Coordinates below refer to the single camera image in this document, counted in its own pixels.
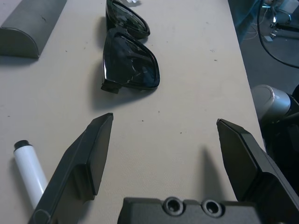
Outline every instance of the marker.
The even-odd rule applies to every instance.
[[[35,209],[48,185],[48,181],[34,148],[27,140],[15,143],[14,156],[32,207]]]

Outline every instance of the black cable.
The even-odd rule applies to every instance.
[[[280,60],[279,58],[275,57],[273,54],[271,54],[268,49],[266,48],[266,46],[264,45],[263,43],[263,40],[262,40],[262,35],[261,35],[261,30],[260,30],[260,13],[261,13],[261,9],[263,7],[263,1],[264,0],[261,0],[260,1],[260,5],[258,7],[258,12],[257,12],[257,32],[258,32],[258,37],[260,38],[260,42],[261,42],[261,45],[262,47],[264,48],[264,50],[268,53],[268,55],[270,55],[272,58],[274,58],[276,61],[282,63],[282,64],[285,64],[287,66],[290,66],[290,67],[293,67],[293,68],[296,68],[296,69],[299,69],[299,66],[297,65],[293,65],[293,64],[289,64],[287,62],[284,62],[282,60]]]

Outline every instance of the black sunglasses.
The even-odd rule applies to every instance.
[[[157,60],[137,40],[150,35],[144,19],[119,1],[107,0],[106,26],[101,89],[118,93],[123,86],[140,90],[157,88],[160,83]]]

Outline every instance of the black marker cap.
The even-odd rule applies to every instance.
[[[14,151],[23,147],[23,146],[31,146],[27,140],[21,140],[15,143]]]

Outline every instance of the beige table surface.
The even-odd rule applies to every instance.
[[[262,145],[226,0],[142,0],[161,83],[154,92],[100,90],[105,0],[69,0],[38,61],[0,57],[0,217],[27,223],[31,205],[14,163],[27,139],[51,178],[68,146],[107,112],[114,122],[98,196],[80,223],[115,224],[125,196],[235,200],[216,121]]]

